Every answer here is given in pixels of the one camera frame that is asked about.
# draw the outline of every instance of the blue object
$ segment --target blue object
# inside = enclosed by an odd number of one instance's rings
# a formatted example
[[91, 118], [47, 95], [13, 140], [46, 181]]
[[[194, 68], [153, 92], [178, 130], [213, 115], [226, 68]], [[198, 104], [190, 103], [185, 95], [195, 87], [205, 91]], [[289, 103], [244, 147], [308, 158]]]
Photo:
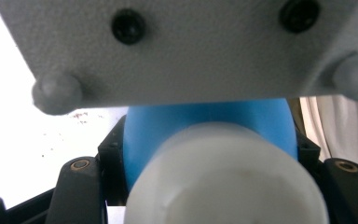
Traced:
[[134, 106], [128, 111], [124, 128], [124, 168], [129, 189], [163, 142], [191, 125], [210, 121], [246, 127], [297, 160], [296, 131], [284, 99]]

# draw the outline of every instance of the white cap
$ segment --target white cap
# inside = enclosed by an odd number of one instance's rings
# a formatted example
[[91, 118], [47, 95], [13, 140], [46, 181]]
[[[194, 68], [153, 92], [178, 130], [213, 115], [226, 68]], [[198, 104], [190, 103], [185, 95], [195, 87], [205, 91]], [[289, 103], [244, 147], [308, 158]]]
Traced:
[[174, 135], [135, 183], [125, 224], [326, 224], [313, 179], [241, 126], [204, 123]]

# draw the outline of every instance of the white curtain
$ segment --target white curtain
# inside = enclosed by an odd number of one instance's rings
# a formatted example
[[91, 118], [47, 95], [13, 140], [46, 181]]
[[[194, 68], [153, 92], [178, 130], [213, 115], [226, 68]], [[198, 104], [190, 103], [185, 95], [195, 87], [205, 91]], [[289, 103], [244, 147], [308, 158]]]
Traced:
[[301, 98], [307, 137], [322, 148], [321, 160], [358, 163], [358, 103], [343, 96]]

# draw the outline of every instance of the rounded gray bolt head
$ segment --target rounded gray bolt head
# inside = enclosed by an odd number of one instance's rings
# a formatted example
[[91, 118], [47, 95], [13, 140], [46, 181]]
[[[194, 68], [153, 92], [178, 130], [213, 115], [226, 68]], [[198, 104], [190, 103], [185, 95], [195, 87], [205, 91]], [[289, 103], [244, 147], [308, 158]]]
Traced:
[[46, 114], [63, 115], [82, 101], [79, 81], [72, 76], [43, 76], [33, 87], [34, 105]]
[[340, 93], [358, 101], [358, 53], [345, 58], [338, 65], [333, 82]]

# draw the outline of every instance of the gray panel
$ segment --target gray panel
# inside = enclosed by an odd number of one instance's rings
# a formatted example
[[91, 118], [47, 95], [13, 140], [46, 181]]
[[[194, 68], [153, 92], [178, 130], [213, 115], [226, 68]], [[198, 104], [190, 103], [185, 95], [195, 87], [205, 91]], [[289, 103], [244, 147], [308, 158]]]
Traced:
[[[285, 3], [0, 0], [0, 13], [36, 78], [77, 77], [81, 107], [336, 93], [334, 67], [358, 51], [358, 1], [319, 1], [319, 20], [299, 35], [279, 23]], [[122, 8], [145, 19], [133, 46], [111, 32]]]

